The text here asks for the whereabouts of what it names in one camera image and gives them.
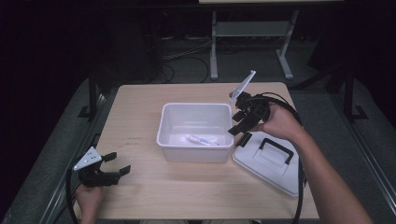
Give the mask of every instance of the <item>white plastic bin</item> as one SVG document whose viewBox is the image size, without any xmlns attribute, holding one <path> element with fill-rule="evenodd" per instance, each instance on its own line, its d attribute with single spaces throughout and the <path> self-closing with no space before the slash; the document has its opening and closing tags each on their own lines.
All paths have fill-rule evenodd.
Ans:
<svg viewBox="0 0 396 224">
<path fill-rule="evenodd" d="M 163 107 L 157 144 L 168 161 L 226 162 L 232 125 L 229 105 L 169 103 Z"/>
</svg>

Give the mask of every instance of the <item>metal stand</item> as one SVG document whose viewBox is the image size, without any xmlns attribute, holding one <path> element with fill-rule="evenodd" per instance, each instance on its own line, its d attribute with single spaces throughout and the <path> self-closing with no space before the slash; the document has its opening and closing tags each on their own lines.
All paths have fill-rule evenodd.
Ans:
<svg viewBox="0 0 396 224">
<path fill-rule="evenodd" d="M 217 80 L 218 63 L 216 58 L 216 42 L 218 36 L 284 36 L 285 42 L 281 49 L 276 50 L 286 79 L 293 79 L 288 62 L 285 58 L 294 24 L 299 11 L 294 10 L 289 21 L 217 21 L 216 11 L 212 19 L 212 49 L 210 51 L 210 77 Z"/>
</svg>

